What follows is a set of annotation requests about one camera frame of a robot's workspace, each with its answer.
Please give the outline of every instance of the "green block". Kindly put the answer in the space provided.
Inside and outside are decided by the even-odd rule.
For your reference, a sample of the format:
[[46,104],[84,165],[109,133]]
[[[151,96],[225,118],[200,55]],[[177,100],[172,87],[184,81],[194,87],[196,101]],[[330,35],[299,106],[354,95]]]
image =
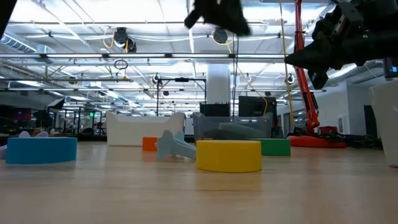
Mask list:
[[252,139],[261,142],[262,156],[290,156],[289,139]]

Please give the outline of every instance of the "desk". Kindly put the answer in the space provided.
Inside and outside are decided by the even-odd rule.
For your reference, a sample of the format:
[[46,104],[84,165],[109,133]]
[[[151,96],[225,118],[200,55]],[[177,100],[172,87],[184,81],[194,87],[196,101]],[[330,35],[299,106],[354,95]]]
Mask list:
[[75,164],[0,162],[0,223],[397,223],[382,151],[292,149],[263,170],[196,170],[140,148],[80,142]]

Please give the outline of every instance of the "gray object in bin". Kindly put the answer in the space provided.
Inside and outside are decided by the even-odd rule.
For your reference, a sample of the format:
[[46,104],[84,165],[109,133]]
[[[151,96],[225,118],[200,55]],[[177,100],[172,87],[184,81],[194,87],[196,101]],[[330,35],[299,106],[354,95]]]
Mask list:
[[249,140],[271,138],[272,113],[261,117],[206,117],[193,113],[195,140]]

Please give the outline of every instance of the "white column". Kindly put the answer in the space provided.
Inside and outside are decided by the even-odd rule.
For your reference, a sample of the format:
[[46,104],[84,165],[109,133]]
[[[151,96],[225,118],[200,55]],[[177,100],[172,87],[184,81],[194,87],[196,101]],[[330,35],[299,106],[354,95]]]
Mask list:
[[229,64],[209,64],[207,67],[207,103],[231,101],[231,78]]

